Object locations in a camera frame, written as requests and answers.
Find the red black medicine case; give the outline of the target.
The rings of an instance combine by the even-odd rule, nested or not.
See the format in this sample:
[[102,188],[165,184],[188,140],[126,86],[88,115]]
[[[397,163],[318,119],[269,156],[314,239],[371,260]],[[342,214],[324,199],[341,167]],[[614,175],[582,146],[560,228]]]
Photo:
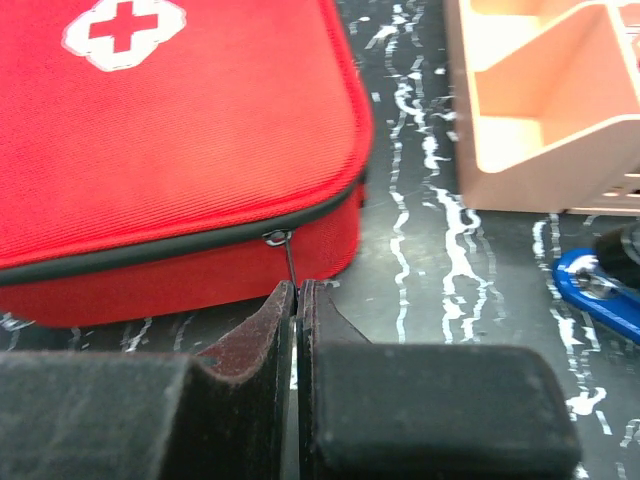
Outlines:
[[1,308],[81,327],[327,279],[372,137],[332,1],[5,1]]

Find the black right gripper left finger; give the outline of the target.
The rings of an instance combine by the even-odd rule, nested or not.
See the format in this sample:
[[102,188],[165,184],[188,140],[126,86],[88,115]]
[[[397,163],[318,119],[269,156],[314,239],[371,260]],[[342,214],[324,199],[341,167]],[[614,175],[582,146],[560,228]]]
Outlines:
[[294,286],[195,355],[8,352],[5,479],[277,479]]

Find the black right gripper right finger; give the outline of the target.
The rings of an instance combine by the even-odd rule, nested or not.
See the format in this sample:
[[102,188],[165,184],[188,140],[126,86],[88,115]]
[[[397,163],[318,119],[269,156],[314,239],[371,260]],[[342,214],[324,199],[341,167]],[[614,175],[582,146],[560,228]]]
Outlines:
[[307,280],[298,297],[304,479],[569,479],[559,381],[520,346],[374,343]]

